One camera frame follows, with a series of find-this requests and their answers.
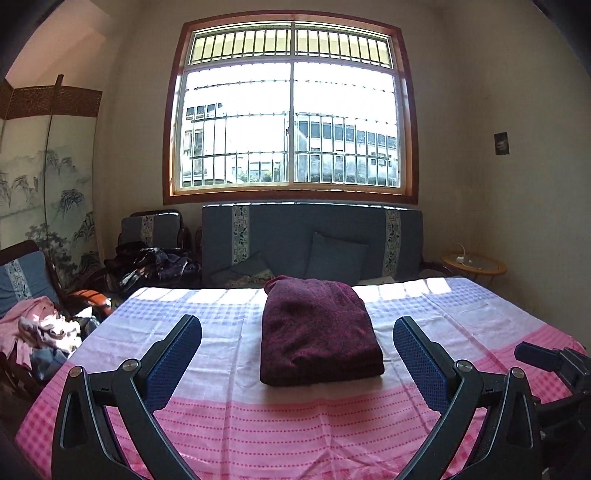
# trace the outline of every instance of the wooden armrest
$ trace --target wooden armrest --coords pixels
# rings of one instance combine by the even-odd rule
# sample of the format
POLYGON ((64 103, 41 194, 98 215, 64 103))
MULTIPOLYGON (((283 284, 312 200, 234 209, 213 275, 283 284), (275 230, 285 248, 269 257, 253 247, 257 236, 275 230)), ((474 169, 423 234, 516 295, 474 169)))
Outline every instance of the wooden armrest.
POLYGON ((423 260, 421 262, 421 271, 423 270, 434 270, 436 272, 443 273, 446 277, 453 276, 453 272, 451 271, 451 269, 447 268, 445 265, 438 262, 425 262, 423 260))
POLYGON ((78 290, 72 292, 68 294, 66 301, 72 300, 79 301, 80 303, 90 307, 97 308, 104 318, 107 318, 111 313, 113 313, 109 299, 96 290, 78 290))

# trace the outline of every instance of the window sill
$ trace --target window sill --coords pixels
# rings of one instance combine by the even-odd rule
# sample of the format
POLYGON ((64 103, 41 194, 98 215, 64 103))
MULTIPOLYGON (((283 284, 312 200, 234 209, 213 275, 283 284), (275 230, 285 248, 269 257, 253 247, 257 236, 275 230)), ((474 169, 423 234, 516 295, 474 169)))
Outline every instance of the window sill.
POLYGON ((405 194, 403 189, 381 186, 342 185, 323 186, 322 184, 302 184, 301 186, 255 186, 255 187, 218 187, 201 191, 185 190, 165 192, 164 204, 209 203, 209 202, 251 202, 257 200, 333 200, 348 202, 379 202, 418 204, 418 195, 405 194))

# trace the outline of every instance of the window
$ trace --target window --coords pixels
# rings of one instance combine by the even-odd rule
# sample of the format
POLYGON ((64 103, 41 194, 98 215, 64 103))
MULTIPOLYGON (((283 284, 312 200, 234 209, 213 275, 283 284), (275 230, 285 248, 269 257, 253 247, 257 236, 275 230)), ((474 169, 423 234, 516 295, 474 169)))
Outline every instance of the window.
POLYGON ((273 12, 183 32, 165 120, 165 203, 416 203, 414 102, 398 29, 273 12))

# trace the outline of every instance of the folded sweater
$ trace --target folded sweater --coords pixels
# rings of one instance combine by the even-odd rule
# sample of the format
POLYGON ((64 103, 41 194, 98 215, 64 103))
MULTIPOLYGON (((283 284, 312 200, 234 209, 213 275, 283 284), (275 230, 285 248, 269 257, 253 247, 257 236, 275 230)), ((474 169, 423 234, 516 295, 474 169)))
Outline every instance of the folded sweater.
POLYGON ((384 373, 363 301, 346 284, 284 275, 265 285, 261 381, 275 387, 384 373))

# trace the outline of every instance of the pink clothing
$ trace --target pink clothing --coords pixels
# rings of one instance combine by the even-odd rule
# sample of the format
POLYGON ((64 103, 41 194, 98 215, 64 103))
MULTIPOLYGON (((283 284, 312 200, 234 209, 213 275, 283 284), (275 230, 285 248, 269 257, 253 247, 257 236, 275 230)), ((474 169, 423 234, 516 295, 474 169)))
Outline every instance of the pink clothing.
POLYGON ((51 323, 61 315, 48 297, 39 297, 21 300, 0 320, 0 352, 9 357, 16 346, 17 364, 30 370, 33 349, 19 335, 18 321, 21 317, 33 323, 51 323))

